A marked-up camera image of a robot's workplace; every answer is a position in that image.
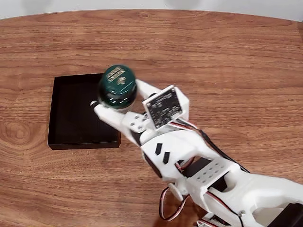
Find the green can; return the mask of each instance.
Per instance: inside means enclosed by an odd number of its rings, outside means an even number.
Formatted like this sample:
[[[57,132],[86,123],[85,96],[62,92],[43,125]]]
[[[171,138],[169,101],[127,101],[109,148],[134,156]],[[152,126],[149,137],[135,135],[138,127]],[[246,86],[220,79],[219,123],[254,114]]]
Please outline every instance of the green can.
[[[114,109],[125,109],[136,99],[137,85],[133,71],[125,65],[113,65],[98,85],[99,102]]]

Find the robotic arm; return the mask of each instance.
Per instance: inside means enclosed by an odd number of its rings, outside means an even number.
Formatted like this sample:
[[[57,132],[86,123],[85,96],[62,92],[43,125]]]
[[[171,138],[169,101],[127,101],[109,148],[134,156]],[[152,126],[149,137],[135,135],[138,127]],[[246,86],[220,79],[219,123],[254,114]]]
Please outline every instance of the robotic arm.
[[[160,201],[167,190],[181,201],[168,218],[160,203],[164,220],[173,220],[190,196],[207,211],[197,221],[199,227],[303,227],[303,185],[246,172],[211,149],[200,135],[203,131],[188,122],[189,99],[177,87],[160,90],[138,79],[135,83],[145,99],[145,114],[121,112],[102,101],[93,101],[91,107],[100,120],[139,146],[143,159],[168,182]],[[178,103],[172,107],[174,94]],[[173,111],[171,120],[157,119],[159,109]]]

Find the wood grain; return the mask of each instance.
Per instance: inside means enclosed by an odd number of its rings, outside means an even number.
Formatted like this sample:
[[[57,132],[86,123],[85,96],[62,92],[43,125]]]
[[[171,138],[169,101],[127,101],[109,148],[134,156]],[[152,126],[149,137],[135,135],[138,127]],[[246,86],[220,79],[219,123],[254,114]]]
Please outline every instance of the wood grain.
[[[54,76],[116,63],[180,87],[190,120],[251,172],[303,183],[302,23],[173,10],[18,17],[0,21],[0,226],[190,227],[201,215],[189,201],[159,219],[165,184],[124,137],[115,149],[48,148]]]

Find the black tray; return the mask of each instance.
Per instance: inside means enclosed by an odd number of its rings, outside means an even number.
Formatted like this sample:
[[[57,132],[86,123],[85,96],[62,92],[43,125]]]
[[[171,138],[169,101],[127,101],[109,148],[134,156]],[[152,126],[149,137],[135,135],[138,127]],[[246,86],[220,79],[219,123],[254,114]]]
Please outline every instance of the black tray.
[[[99,120],[90,107],[102,74],[55,77],[48,145],[53,150],[117,148],[120,132]]]

